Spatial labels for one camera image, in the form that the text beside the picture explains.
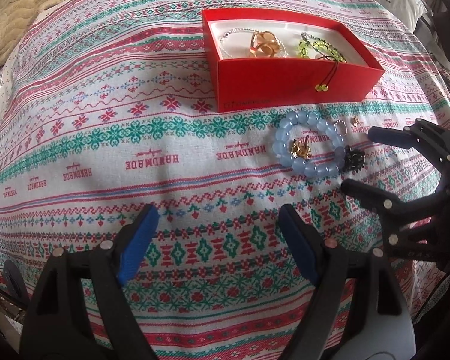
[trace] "bed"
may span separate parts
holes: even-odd
[[[0,273],[11,259],[31,294],[55,247],[93,248],[153,203],[159,231],[124,291],[160,358],[279,356],[313,291],[276,224],[281,205],[348,249],[381,245],[377,217],[340,193],[344,176],[305,179],[274,158],[271,132],[291,107],[215,111],[200,12],[221,7],[341,21],[383,65],[361,103],[294,108],[359,118],[346,140],[367,161],[348,177],[404,200],[430,194],[439,174],[424,157],[373,144],[366,132],[417,117],[450,129],[435,65],[373,0],[69,0],[41,15],[2,72]],[[248,155],[226,155],[238,148]],[[391,264],[415,315],[443,273],[433,263]],[[89,282],[84,294],[96,338],[109,345]]]

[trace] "metal screw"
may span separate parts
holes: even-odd
[[[378,247],[375,247],[372,253],[377,257],[383,257],[383,250],[379,249]]]
[[[388,243],[390,245],[396,245],[398,243],[398,236],[396,234],[390,235],[390,237],[388,238]]]
[[[326,247],[330,249],[335,249],[338,246],[338,242],[334,238],[327,238],[324,244]]]
[[[103,241],[100,244],[100,249],[108,251],[109,249],[112,249],[112,246],[113,246],[113,241],[110,241],[109,239],[107,239],[106,241]]]
[[[53,249],[52,256],[60,257],[61,255],[63,255],[64,252],[65,252],[65,250],[62,247],[57,247],[57,248]]]

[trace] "silver ring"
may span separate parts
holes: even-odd
[[[334,123],[334,127],[335,127],[335,128],[337,128],[337,124],[342,124],[343,127],[345,127],[345,132],[344,132],[343,134],[342,134],[341,132],[339,132],[339,130],[337,129],[338,135],[342,135],[342,136],[347,135],[347,133],[348,133],[348,128],[347,128],[347,125],[345,124],[345,122],[344,122],[343,120],[338,119],[338,120],[336,120],[335,123]]]

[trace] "green embroidered pattern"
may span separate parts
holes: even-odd
[[[92,17],[89,17],[89,18],[85,19],[84,21],[76,24],[74,26],[74,28],[72,28],[68,31],[65,31],[63,34],[61,34],[60,37],[56,38],[53,42],[50,42],[46,47],[44,47],[43,50],[41,51],[41,53],[37,57],[42,56],[44,53],[46,53],[49,50],[51,50],[52,48],[56,47],[58,44],[61,44],[64,40],[69,38],[72,35],[72,33],[82,30],[90,25],[93,25],[93,23],[95,23],[96,21],[103,20],[110,16],[113,17],[116,14],[118,14],[118,12],[121,12],[121,11],[126,11],[126,10],[130,10],[133,8],[140,8],[141,5],[146,5],[149,7],[152,3],[161,2],[161,1],[163,1],[163,0],[135,0],[135,1],[132,1],[132,2],[129,2],[126,4],[121,4],[116,7],[103,10],[102,12],[95,14]],[[351,2],[338,3],[333,0],[313,0],[313,1],[334,5],[336,7],[347,7],[349,9],[380,9],[381,8],[381,6],[378,3],[368,2],[368,1],[357,2],[357,3],[351,3]],[[207,3],[208,5],[212,4],[212,2],[213,2],[212,0],[205,1],[205,3]],[[193,2],[184,1],[184,2],[181,2],[180,5],[182,8],[195,8]],[[201,7],[200,9],[196,9],[195,17],[198,20],[200,19],[199,13],[201,12],[202,9],[203,9],[203,7]],[[155,12],[153,10],[150,10],[150,12],[148,14],[153,15],[154,13]]]
[[[267,240],[267,235],[260,230],[258,226],[253,226],[252,236],[250,241],[254,244],[258,250],[262,251],[265,249],[265,241]]]
[[[423,103],[397,104],[365,101],[328,104],[327,107],[301,107],[301,109],[307,111],[319,109],[324,117],[338,119],[342,115],[413,114],[429,111],[430,106]],[[159,140],[165,134],[180,138],[186,135],[198,138],[223,138],[229,134],[244,134],[246,131],[277,127],[282,117],[283,114],[271,109],[231,116],[214,116],[212,119],[202,120],[188,120],[181,116],[154,117],[151,120],[134,120],[121,125],[94,128],[42,145],[38,150],[26,154],[0,171],[0,184],[39,166],[56,162],[59,158],[67,158],[69,155],[78,155],[85,150],[98,150],[103,146],[113,147],[126,142],[138,144],[147,138]]]
[[[239,248],[240,242],[238,242],[233,235],[228,233],[225,237],[225,243],[223,249],[230,255],[230,257],[236,256],[236,250]]]

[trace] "red object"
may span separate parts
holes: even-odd
[[[280,105],[360,102],[385,72],[351,31],[338,21],[304,13],[222,8],[202,11],[205,51],[219,112]],[[220,59],[209,22],[219,20],[277,20],[329,28],[339,32],[368,66],[339,63],[326,92],[317,84],[334,69],[334,61],[303,58]]]

